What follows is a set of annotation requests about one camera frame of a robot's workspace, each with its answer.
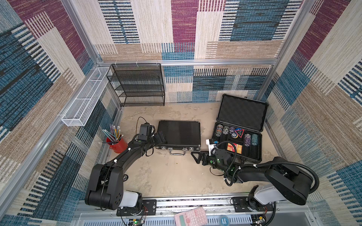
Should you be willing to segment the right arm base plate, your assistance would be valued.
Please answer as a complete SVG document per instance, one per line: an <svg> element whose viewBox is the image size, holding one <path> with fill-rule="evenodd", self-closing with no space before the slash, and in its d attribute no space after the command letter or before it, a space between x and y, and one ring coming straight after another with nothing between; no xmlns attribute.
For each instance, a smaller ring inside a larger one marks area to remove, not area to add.
<svg viewBox="0 0 362 226"><path fill-rule="evenodd" d="M274 210L272 203L263 205L258 203L256 200L248 200L246 196L237 196L230 199L230 204L234 207L235 212L266 212L270 213Z"/></svg>

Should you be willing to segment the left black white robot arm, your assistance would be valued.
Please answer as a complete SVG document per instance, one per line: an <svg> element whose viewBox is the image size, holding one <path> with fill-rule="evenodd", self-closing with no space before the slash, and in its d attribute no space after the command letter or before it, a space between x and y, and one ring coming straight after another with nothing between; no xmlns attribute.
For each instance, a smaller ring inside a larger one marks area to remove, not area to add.
<svg viewBox="0 0 362 226"><path fill-rule="evenodd" d="M123 178L129 167L145 153L166 142L162 132L145 140L133 139L127 149L105 164L96 164L90 175L85 204L101 209L116 210L123 199Z"/></svg>

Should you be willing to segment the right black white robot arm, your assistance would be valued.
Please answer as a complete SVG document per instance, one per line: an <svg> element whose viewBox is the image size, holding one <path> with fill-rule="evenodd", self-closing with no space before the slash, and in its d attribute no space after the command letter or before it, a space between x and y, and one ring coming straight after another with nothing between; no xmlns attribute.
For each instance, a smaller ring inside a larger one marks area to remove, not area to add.
<svg viewBox="0 0 362 226"><path fill-rule="evenodd" d="M237 161L236 152L221 149L219 144L208 151L192 151L191 156L197 164L221 171L227 186L267 182L265 186L254 186L249 192L245 202L250 211L259 211L270 203L284 200L305 205L308 196L320 185L318 175L311 168L278 156L266 163L246 164Z"/></svg>

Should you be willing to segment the grey poker set case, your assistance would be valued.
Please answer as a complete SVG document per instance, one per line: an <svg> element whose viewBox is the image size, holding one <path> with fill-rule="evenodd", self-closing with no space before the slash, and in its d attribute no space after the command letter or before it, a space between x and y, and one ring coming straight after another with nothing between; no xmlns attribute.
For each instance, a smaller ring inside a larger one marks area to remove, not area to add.
<svg viewBox="0 0 362 226"><path fill-rule="evenodd" d="M261 132L264 129L268 107L266 102L223 94L212 139L218 143L227 141L243 145L242 154L237 154L238 157L250 163L260 163ZM242 138L235 133L236 128L245 130ZM220 148L227 149L227 144L221 144Z"/></svg>

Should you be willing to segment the black poker set case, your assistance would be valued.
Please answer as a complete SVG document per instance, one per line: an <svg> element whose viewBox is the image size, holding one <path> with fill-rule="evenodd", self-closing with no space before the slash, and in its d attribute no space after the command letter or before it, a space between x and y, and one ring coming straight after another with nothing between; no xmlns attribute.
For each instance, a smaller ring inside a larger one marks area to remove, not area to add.
<svg viewBox="0 0 362 226"><path fill-rule="evenodd" d="M165 135L166 142L157 149L167 150L170 155L185 155L187 151L200 151L201 126L198 121L161 120L158 132Z"/></svg>

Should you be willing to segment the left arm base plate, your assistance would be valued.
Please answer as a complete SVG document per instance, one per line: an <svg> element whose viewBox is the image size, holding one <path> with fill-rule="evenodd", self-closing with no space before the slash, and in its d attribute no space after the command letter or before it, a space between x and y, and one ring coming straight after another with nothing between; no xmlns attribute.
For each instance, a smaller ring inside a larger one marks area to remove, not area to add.
<svg viewBox="0 0 362 226"><path fill-rule="evenodd" d="M156 208L156 199L146 199L137 202L135 207L119 207L117 209L117 216L154 216L156 214Z"/></svg>

